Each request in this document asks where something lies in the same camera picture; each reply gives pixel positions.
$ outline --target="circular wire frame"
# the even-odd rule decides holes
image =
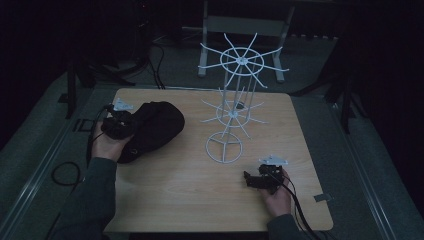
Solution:
[[[228,62],[228,58],[233,58],[235,61],[230,64]],[[234,47],[225,50],[220,56],[220,63],[227,72],[236,76],[244,77],[259,74],[265,65],[264,58],[260,53],[245,47]],[[233,64],[236,64],[236,67],[234,69],[230,69],[230,66]],[[254,72],[242,73],[238,71],[241,66],[245,66],[249,69],[258,68]]]
[[[211,143],[215,142],[217,143],[217,145],[221,145],[221,147],[215,147],[213,148],[211,146]],[[233,153],[233,158],[231,159],[227,159],[227,155],[228,155],[228,151],[229,149],[227,149],[227,147],[229,146],[233,146],[236,145],[234,147],[232,147],[232,151]],[[212,150],[218,151],[220,153],[218,154],[213,154]],[[243,152],[243,143],[242,141],[234,134],[229,133],[229,132],[217,132],[212,134],[208,140],[206,141],[206,152],[209,155],[210,158],[212,158],[214,161],[219,162],[219,163],[232,163],[237,161],[242,152]]]

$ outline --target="white wire rack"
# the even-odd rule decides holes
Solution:
[[[262,88],[267,88],[259,80],[259,73],[264,68],[281,72],[288,71],[288,69],[283,70],[265,65],[264,56],[281,52],[281,48],[260,54],[252,49],[256,36],[257,34],[254,35],[248,47],[235,47],[227,35],[224,34],[225,39],[231,47],[223,52],[200,44],[203,48],[220,54],[220,63],[199,66],[199,68],[222,67],[225,70],[223,89],[219,91],[222,97],[221,104],[214,105],[202,100],[205,104],[216,109],[216,116],[203,122],[218,120],[225,126],[224,131],[212,134],[206,142],[206,152],[213,160],[220,163],[234,162],[242,154],[243,143],[240,138],[231,132],[233,128],[241,128],[245,135],[251,139],[245,129],[245,125],[250,120],[266,123],[251,117],[251,110],[263,104],[252,105],[257,84]],[[237,79],[236,87],[235,91],[232,91],[233,99],[229,100],[228,98],[231,97],[231,94],[229,94],[228,86],[234,79]],[[212,147],[212,143],[218,144],[221,147],[214,148]]]

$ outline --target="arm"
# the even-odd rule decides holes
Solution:
[[[291,215],[291,195],[280,187],[273,195],[266,189],[258,189],[261,193],[269,213],[274,217],[267,224],[269,240],[297,240],[302,239],[293,216]]]
[[[100,134],[100,124],[96,132],[95,136]],[[128,141],[102,134],[93,142],[85,179],[62,207],[52,239],[102,239],[115,215],[116,161]]]

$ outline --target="black device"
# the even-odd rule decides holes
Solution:
[[[251,176],[244,171],[244,179],[248,187],[268,189],[270,194],[274,194],[284,182],[281,166],[262,164],[259,167],[259,174],[260,176]]]
[[[104,118],[102,131],[112,139],[124,139],[133,135],[140,122],[128,111],[115,111],[112,104],[106,107],[111,117]]]

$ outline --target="small white tag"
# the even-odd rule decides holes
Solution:
[[[265,165],[276,165],[276,166],[288,165],[289,164],[289,162],[287,160],[276,157],[274,155],[269,155],[266,158],[261,158],[261,159],[259,159],[259,162],[261,162]]]
[[[134,106],[125,103],[120,98],[116,99],[115,106],[113,106],[113,110],[115,111],[125,111],[125,110],[131,110],[131,109],[134,109]]]

